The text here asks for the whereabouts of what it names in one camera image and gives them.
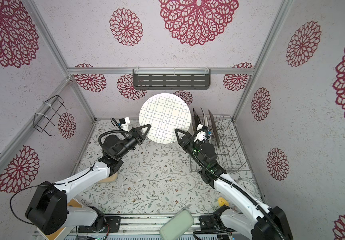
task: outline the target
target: round clock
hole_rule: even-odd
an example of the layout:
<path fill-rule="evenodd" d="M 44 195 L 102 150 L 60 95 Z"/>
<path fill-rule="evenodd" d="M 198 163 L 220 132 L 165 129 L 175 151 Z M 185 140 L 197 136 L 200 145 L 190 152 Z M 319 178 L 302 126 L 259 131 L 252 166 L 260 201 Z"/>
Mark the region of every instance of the round clock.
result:
<path fill-rule="evenodd" d="M 238 182 L 238 185 L 241 186 L 244 190 L 246 190 L 252 196 L 255 196 L 257 192 L 257 188 L 255 187 L 254 183 L 247 179 L 242 179 Z"/>

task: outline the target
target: round white plate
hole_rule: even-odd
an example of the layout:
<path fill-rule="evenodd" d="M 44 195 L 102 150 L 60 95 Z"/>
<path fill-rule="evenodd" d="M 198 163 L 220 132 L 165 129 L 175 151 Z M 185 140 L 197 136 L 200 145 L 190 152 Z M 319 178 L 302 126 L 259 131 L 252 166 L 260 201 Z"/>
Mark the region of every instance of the round white plate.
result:
<path fill-rule="evenodd" d="M 147 137 L 157 143 L 177 141 L 175 129 L 188 131 L 191 124 L 190 109 L 180 97 L 160 93 L 149 98 L 139 112 L 139 125 L 151 124 Z"/>

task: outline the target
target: dish rack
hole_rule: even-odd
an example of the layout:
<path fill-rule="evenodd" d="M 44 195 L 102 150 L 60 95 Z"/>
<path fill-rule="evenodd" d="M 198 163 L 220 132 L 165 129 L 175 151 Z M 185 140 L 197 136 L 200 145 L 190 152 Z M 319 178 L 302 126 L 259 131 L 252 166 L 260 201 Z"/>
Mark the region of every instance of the dish rack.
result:
<path fill-rule="evenodd" d="M 231 116 L 214 115 L 214 121 L 220 142 L 219 146 L 213 134 L 213 126 L 210 116 L 206 117 L 209 123 L 209 131 L 212 132 L 209 141 L 214 145 L 215 152 L 218 155 L 217 161 L 219 165 L 227 172 L 239 171 L 245 163 L 241 161 L 242 156 L 239 156 L 242 155 L 243 152 L 239 144 Z M 200 116 L 199 120 L 203 123 L 203 116 Z M 196 161 L 191 157 L 189 158 L 191 171 L 198 172 L 201 170 L 201 167 L 196 163 Z"/>

